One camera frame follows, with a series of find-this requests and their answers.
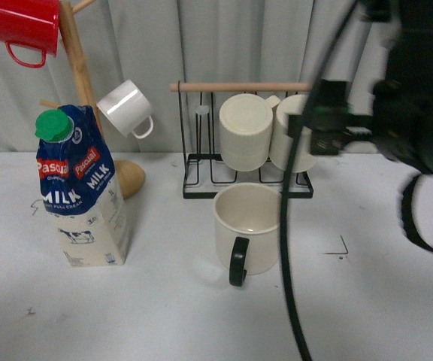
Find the red mug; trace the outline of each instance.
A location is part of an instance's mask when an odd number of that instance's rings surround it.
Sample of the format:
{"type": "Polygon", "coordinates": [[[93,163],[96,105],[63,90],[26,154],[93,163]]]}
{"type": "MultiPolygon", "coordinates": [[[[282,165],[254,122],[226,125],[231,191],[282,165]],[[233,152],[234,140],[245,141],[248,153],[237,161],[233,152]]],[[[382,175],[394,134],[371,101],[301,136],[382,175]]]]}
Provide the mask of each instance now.
{"type": "Polygon", "coordinates": [[[0,0],[0,41],[20,65],[40,68],[47,53],[56,56],[58,26],[59,0],[0,0]],[[40,51],[41,61],[31,64],[19,60],[12,45],[40,51]]]}

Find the mug rim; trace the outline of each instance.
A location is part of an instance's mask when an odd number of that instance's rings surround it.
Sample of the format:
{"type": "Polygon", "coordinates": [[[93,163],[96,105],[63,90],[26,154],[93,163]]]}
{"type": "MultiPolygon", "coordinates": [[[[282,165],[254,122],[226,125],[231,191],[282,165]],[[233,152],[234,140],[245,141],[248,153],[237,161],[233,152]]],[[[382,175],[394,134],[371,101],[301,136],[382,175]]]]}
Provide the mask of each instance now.
{"type": "Polygon", "coordinates": [[[262,134],[268,129],[271,129],[271,127],[273,126],[273,118],[274,118],[274,112],[270,107],[269,103],[261,96],[257,96],[255,94],[249,94],[249,93],[237,94],[236,96],[231,96],[230,98],[226,99],[225,102],[222,104],[222,107],[220,108],[220,112],[219,112],[220,125],[223,126],[228,132],[232,133],[233,135],[237,135],[241,137],[253,137],[255,135],[262,134]],[[229,122],[228,116],[226,114],[227,107],[231,104],[231,102],[235,102],[238,99],[242,99],[242,98],[258,99],[259,102],[261,102],[262,105],[265,106],[267,114],[265,115],[265,119],[262,118],[264,124],[259,128],[251,129],[250,131],[242,131],[236,129],[235,127],[232,127],[231,122],[229,122]]]}
{"type": "Polygon", "coordinates": [[[264,184],[259,184],[259,183],[252,183],[252,182],[242,182],[242,183],[238,183],[238,184],[232,184],[230,186],[227,186],[224,190],[220,190],[215,198],[213,198],[213,215],[215,216],[215,218],[218,220],[218,222],[220,222],[222,225],[224,225],[224,227],[226,227],[227,229],[235,232],[235,233],[239,233],[242,235],[264,235],[265,233],[270,233],[273,232],[275,229],[280,227],[280,221],[278,220],[277,223],[275,223],[272,227],[260,230],[260,231],[247,231],[247,230],[243,230],[243,229],[238,229],[235,228],[231,225],[229,225],[226,221],[224,221],[221,216],[218,214],[217,212],[217,202],[218,199],[220,198],[220,196],[225,193],[226,191],[233,189],[233,188],[237,188],[237,187],[258,187],[258,188],[262,188],[265,191],[270,191],[272,193],[274,193],[279,201],[281,201],[281,194],[280,192],[278,192],[277,190],[274,190],[273,188],[266,186],[264,184]]]}

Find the white mug handle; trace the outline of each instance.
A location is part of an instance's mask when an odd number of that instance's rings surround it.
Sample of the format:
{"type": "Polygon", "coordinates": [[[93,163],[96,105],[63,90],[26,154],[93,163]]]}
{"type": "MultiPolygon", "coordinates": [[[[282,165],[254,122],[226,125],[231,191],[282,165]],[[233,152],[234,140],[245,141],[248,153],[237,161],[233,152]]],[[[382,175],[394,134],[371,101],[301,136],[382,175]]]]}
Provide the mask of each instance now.
{"type": "Polygon", "coordinates": [[[145,133],[143,133],[142,135],[138,135],[135,133],[134,130],[132,130],[132,133],[135,136],[135,138],[137,139],[146,138],[153,131],[153,118],[151,117],[151,115],[148,117],[148,119],[150,120],[150,128],[145,133]]]}

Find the blue label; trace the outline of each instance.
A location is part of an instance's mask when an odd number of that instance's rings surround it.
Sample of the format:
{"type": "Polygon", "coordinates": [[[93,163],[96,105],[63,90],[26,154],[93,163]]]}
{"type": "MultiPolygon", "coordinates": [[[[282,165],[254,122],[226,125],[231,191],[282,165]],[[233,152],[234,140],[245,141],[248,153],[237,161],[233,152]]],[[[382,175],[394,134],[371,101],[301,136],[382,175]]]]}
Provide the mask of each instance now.
{"type": "Polygon", "coordinates": [[[59,109],[74,126],[63,141],[39,142],[41,195],[49,212],[83,214],[95,205],[114,176],[114,163],[90,106],[65,105],[59,109]]]}

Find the wooden mug tree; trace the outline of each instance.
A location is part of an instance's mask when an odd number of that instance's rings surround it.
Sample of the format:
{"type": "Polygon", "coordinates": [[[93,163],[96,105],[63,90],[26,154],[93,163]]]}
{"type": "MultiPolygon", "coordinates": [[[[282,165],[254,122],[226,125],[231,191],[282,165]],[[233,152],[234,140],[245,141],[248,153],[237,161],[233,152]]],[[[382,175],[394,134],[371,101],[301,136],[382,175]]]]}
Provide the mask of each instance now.
{"type": "MultiPolygon", "coordinates": [[[[86,66],[87,58],[83,53],[80,36],[74,19],[74,15],[78,11],[83,10],[93,2],[95,2],[95,0],[83,0],[74,7],[71,6],[69,1],[60,2],[59,31],[61,33],[62,43],[65,48],[66,56],[68,57],[69,65],[73,72],[74,84],[76,85],[80,103],[82,105],[90,105],[93,108],[99,131],[101,132],[101,136],[104,136],[99,111],[96,107],[95,94],[92,90],[89,72],[86,66]]],[[[59,106],[54,102],[44,100],[40,100],[40,104],[51,108],[57,108],[59,106]]],[[[139,191],[143,185],[145,179],[144,171],[139,165],[127,160],[115,160],[114,164],[117,170],[117,177],[123,198],[127,199],[139,191]]]]}

